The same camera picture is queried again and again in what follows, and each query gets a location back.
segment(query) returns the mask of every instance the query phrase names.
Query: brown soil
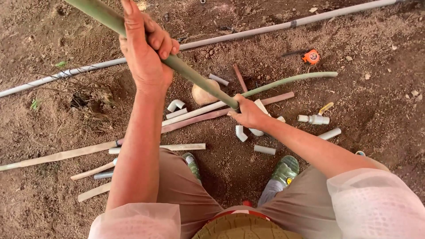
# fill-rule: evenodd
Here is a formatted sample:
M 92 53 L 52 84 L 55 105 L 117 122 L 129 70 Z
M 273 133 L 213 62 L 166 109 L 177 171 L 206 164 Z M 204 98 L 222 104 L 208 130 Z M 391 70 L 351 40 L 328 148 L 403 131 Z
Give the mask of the brown soil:
M 185 42 L 191 42 L 230 33 L 220 30 L 214 21 L 218 26 L 244 31 L 311 15 L 308 10 L 315 5 L 321 13 L 363 2 L 139 3 L 172 37 L 189 34 Z M 107 3 L 121 11 L 119 1 Z M 423 2 L 413 0 L 333 21 L 190 49 L 179 57 L 204 76 L 213 73 L 230 81 L 229 86 L 222 87 L 229 94 L 242 91 L 233 63 L 238 64 L 248 88 L 254 88 L 255 82 L 265 83 L 267 76 L 277 80 L 307 71 L 338 71 L 338 77 L 332 79 L 304 80 L 251 99 L 294 91 L 294 98 L 266 107 L 273 117 L 281 115 L 288 124 L 316 135 L 340 127 L 343 133 L 332 139 L 333 143 L 352 152 L 365 151 L 389 167 L 425 202 L 425 107 L 424 100 L 411 94 L 413 90 L 425 93 L 423 15 Z M 321 61 L 309 67 L 298 56 L 280 57 L 303 48 L 317 49 Z M 353 60 L 348 62 L 346 56 Z M 62 1 L 0 3 L 0 90 L 39 79 L 41 74 L 56 73 L 52 65 L 63 60 L 73 67 L 118 57 L 122 54 L 117 35 Z M 199 108 L 190 95 L 191 87 L 176 75 L 166 104 L 181 99 L 190 111 Z M 80 93 L 90 101 L 86 106 L 71 107 L 72 92 L 81 88 Z M 124 64 L 1 98 L 0 164 L 122 138 L 134 94 Z M 30 109 L 33 99 L 41 100 L 36 111 Z M 314 114 L 328 102 L 335 103 L 326 113 L 331 118 L 329 125 L 296 121 L 297 115 Z M 275 163 L 286 154 L 294 155 L 267 137 L 250 134 L 241 143 L 235 136 L 235 125 L 230 118 L 220 117 L 164 134 L 161 141 L 207 143 L 207 150 L 193 153 L 203 185 L 224 207 L 239 205 L 246 199 L 255 204 Z M 277 154 L 254 153 L 254 144 L 277 148 Z M 0 172 L 0 238 L 87 237 L 92 221 L 105 209 L 107 193 L 83 203 L 77 202 L 77 195 L 109 179 L 73 182 L 69 177 L 112 159 L 107 152 L 99 152 Z M 299 160 L 301 169 L 305 169 L 308 164 Z

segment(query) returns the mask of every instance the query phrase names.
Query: pants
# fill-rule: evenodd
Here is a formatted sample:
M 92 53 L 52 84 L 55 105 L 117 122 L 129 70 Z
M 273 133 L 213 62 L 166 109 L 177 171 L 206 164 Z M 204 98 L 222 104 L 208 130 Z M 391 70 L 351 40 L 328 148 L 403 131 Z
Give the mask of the pants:
M 341 238 L 335 221 L 326 177 L 310 166 L 276 197 L 259 208 L 223 208 L 205 191 L 185 160 L 172 151 L 159 149 L 159 203 L 180 205 L 181 239 L 190 239 L 208 220 L 230 210 L 257 211 L 284 230 L 306 238 Z

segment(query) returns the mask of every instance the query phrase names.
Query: tape measure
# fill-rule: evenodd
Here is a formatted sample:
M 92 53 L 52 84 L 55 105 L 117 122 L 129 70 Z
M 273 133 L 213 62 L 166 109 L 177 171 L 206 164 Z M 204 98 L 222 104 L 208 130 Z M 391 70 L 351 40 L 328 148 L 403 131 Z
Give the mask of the tape measure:
M 314 65 L 317 62 L 319 62 L 320 56 L 319 53 L 314 49 L 308 49 L 308 50 L 300 50 L 300 51 L 291 51 L 284 53 L 282 56 L 288 56 L 292 54 L 298 54 L 301 53 L 301 59 L 303 59 L 304 63 L 309 65 Z

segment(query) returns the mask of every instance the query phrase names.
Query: white sleeve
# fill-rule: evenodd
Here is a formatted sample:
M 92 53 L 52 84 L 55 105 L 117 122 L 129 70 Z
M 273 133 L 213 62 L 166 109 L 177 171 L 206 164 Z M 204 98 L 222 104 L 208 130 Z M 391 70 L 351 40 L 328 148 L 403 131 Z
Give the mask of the white sleeve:
M 361 168 L 327 186 L 343 238 L 425 238 L 425 207 L 396 175 Z
M 179 239 L 179 205 L 130 203 L 99 215 L 88 239 Z

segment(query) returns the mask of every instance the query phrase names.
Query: hand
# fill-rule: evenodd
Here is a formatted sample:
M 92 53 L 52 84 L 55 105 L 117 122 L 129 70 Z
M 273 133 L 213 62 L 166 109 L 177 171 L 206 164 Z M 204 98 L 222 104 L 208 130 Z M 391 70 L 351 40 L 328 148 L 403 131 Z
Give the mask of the hand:
M 262 130 L 265 120 L 270 118 L 266 115 L 253 101 L 245 99 L 241 94 L 236 94 L 233 97 L 239 103 L 239 109 L 241 113 L 238 114 L 235 111 L 227 113 L 241 125 L 247 128 L 254 128 Z
M 137 90 L 157 94 L 166 93 L 173 80 L 173 70 L 160 60 L 177 54 L 179 43 L 142 13 L 132 0 L 121 0 L 124 8 L 127 38 L 119 37 L 121 51 L 127 59 Z

